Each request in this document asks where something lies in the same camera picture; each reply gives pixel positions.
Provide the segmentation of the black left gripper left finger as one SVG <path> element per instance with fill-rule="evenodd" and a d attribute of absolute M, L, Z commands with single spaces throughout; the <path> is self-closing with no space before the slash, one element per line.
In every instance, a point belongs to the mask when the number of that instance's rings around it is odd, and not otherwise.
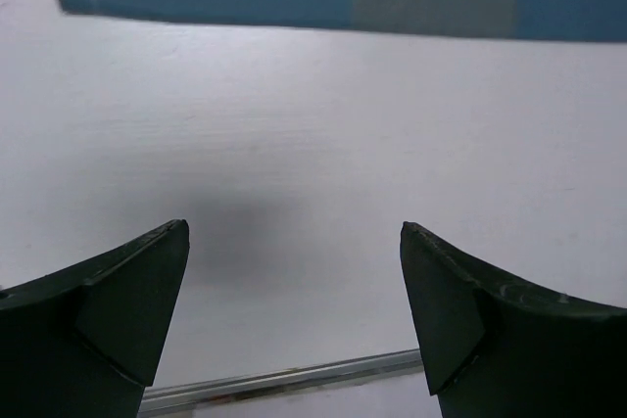
<path fill-rule="evenodd" d="M 175 219 L 2 291 L 2 416 L 136 416 L 188 255 L 189 225 Z"/>

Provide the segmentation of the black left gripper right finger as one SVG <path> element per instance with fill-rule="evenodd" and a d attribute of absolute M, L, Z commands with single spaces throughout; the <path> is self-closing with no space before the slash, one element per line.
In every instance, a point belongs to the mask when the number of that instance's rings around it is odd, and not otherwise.
<path fill-rule="evenodd" d="M 414 222 L 400 258 L 429 392 L 446 417 L 622 417 L 626 312 L 550 290 Z"/>

